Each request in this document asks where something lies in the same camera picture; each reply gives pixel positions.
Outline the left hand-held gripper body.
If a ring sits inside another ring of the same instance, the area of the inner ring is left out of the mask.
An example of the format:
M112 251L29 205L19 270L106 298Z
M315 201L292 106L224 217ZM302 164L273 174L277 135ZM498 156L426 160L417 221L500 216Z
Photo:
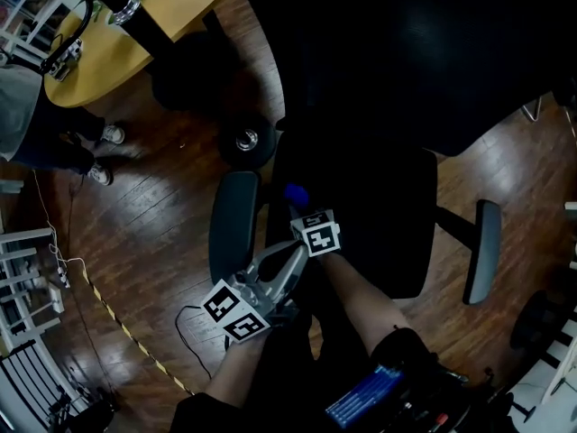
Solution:
M211 322L235 343L287 325L298 313L290 297L298 283L295 272L279 272L264 281L256 268L217 281L201 302Z

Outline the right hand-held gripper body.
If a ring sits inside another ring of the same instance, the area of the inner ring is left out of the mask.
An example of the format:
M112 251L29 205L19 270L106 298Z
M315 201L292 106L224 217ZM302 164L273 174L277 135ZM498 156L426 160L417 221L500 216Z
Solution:
M334 221L334 211L325 209L314 214L299 216L290 221L293 235L316 257L341 249L340 226Z

